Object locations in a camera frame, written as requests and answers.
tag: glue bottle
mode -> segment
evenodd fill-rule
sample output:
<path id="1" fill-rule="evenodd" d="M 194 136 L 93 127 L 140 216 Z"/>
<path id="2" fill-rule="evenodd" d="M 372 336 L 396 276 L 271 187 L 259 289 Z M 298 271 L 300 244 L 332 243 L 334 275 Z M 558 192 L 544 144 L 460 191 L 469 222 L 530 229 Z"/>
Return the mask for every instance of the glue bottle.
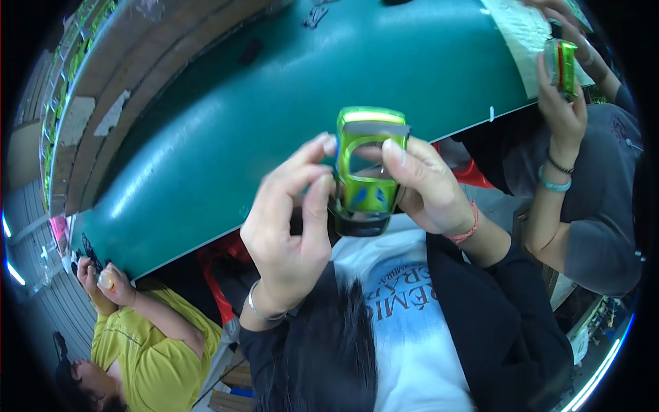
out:
<path id="1" fill-rule="evenodd" d="M 100 283 L 101 286 L 106 289 L 112 289 L 112 287 L 115 285 L 114 279 L 112 279 L 112 275 L 105 270 L 101 271 L 101 274 L 98 277 L 98 283 Z"/>

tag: silver bracelet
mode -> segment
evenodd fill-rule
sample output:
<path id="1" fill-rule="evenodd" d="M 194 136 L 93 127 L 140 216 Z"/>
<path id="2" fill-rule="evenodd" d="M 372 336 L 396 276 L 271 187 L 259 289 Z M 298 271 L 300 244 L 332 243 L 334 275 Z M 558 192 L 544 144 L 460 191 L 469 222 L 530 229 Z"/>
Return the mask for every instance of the silver bracelet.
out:
<path id="1" fill-rule="evenodd" d="M 284 319 L 284 316 L 286 316 L 286 314 L 288 313 L 288 310 L 286 312 L 278 315 L 278 316 L 275 316 L 274 318 L 268 318 L 268 317 L 263 316 L 262 314 L 260 314 L 258 312 L 258 310 L 256 310 L 256 308 L 254 307 L 254 301 L 252 300 L 252 292 L 254 291 L 254 288 L 256 287 L 256 284 L 260 281 L 261 281 L 261 279 L 254 282 L 252 287 L 249 289 L 249 294 L 247 295 L 247 302 L 249 303 L 249 307 L 252 308 L 252 312 L 254 312 L 254 314 L 256 316 L 258 316 L 261 320 L 265 320 L 267 322 L 274 322 L 275 320 Z"/>

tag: green workbench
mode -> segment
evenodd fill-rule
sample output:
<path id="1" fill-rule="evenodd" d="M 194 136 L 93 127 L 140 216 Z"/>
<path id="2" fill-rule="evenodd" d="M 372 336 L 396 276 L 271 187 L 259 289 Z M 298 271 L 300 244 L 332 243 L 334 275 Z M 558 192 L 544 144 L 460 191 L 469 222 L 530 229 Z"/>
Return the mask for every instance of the green workbench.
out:
<path id="1" fill-rule="evenodd" d="M 240 226 L 261 178 L 339 110 L 402 111 L 437 140 L 532 103 L 479 0 L 312 2 L 244 27 L 191 64 L 135 124 L 98 203 L 77 217 L 98 258 L 137 278 Z M 248 67 L 253 39 L 264 46 Z"/>

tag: hand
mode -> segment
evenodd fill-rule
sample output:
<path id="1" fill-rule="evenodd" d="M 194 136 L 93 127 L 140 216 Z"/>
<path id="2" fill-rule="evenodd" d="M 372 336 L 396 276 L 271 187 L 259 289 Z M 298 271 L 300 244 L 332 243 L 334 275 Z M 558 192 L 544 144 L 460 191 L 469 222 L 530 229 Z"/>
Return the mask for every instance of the hand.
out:
<path id="1" fill-rule="evenodd" d="M 538 9 L 542 15 L 549 19 L 553 18 L 563 25 L 563 39 L 577 45 L 575 57 L 579 61 L 588 61 L 590 58 L 590 45 L 583 36 L 583 32 L 578 29 L 579 19 L 572 13 L 572 8 L 564 0 L 523 0 L 523 3 L 530 7 Z"/>
<path id="2" fill-rule="evenodd" d="M 96 287 L 96 277 L 94 276 L 94 265 L 91 258 L 81 256 L 78 259 L 78 281 L 89 296 L 98 291 Z"/>
<path id="3" fill-rule="evenodd" d="M 255 301 L 260 311 L 275 314 L 297 306 L 330 261 L 328 199 L 335 184 L 331 167 L 317 163 L 334 150 L 332 137 L 319 134 L 261 182 L 241 227 L 241 239 L 261 275 L 257 289 L 262 301 Z M 294 198 L 307 185 L 302 235 L 291 236 Z"/>
<path id="4" fill-rule="evenodd" d="M 110 262 L 105 269 L 101 271 L 101 274 L 111 276 L 112 282 L 114 283 L 111 289 L 106 289 L 99 283 L 96 285 L 108 299 L 119 306 L 130 307 L 135 303 L 137 291 L 130 284 L 128 276 L 126 276 L 124 271 L 120 270 L 114 263 Z"/>
<path id="5" fill-rule="evenodd" d="M 588 125 L 588 111 L 583 90 L 575 78 L 577 97 L 568 103 L 558 89 L 551 85 L 544 66 L 543 53 L 538 53 L 536 61 L 538 73 L 538 107 L 552 131 L 554 141 L 560 150 L 578 151 Z"/>
<path id="6" fill-rule="evenodd" d="M 401 184 L 399 207 L 429 233 L 462 235 L 475 216 L 453 172 L 429 143 L 410 137 L 407 151 L 392 139 L 382 145 L 389 174 Z"/>

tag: white t-shirt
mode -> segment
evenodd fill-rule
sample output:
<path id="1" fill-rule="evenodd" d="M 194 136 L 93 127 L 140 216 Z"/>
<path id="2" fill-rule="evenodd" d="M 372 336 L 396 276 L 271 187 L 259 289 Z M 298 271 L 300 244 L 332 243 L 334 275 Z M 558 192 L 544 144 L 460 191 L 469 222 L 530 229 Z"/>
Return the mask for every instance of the white t-shirt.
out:
<path id="1" fill-rule="evenodd" d="M 378 365 L 375 412 L 475 411 L 432 290 L 424 230 L 396 214 L 378 237 L 341 238 L 332 260 L 338 281 L 363 284 Z"/>

